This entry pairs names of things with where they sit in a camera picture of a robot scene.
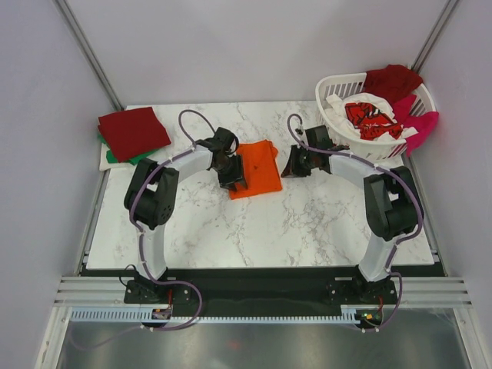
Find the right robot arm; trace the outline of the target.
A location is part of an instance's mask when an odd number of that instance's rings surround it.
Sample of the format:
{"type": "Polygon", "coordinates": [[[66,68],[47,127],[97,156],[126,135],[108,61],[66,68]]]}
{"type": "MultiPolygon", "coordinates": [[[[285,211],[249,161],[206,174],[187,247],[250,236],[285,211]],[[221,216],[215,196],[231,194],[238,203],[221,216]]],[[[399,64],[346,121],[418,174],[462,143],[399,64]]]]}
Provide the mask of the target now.
{"type": "Polygon", "coordinates": [[[414,178],[405,166],[385,168],[334,146],[323,125],[309,128],[307,142],[291,146],[282,178],[305,178],[318,169],[341,177],[364,192],[366,221],[371,237],[352,283],[353,296],[370,302],[380,293],[379,281],[390,275],[400,243],[420,234],[424,211],[414,178]]]}

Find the orange t shirt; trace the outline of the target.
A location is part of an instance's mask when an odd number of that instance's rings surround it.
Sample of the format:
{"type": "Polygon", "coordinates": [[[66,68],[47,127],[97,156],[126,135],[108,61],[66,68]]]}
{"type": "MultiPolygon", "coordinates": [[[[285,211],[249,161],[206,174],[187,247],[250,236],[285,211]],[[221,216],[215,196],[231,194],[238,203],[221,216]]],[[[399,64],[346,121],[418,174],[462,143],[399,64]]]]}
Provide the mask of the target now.
{"type": "Polygon", "coordinates": [[[243,161],[247,187],[240,184],[237,191],[230,190],[231,200],[282,190],[281,176],[276,164],[278,150],[272,141],[240,144],[237,153],[243,161]]]}

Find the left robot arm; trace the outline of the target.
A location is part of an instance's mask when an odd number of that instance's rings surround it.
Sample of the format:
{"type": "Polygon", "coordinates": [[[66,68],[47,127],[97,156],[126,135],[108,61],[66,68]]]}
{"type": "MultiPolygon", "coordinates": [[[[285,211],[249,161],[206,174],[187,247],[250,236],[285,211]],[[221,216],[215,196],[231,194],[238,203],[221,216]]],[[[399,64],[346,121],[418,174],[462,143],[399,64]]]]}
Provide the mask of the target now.
{"type": "Polygon", "coordinates": [[[147,278],[141,291],[150,301],[160,302],[168,296],[168,282],[160,277],[168,269],[165,225],[174,212],[178,186],[199,172],[213,170],[221,188],[247,188],[243,159],[236,153],[238,146],[235,134],[218,128],[213,137],[198,140],[188,150],[162,163],[146,158],[137,164],[124,206],[137,228],[137,271],[147,278]]]}

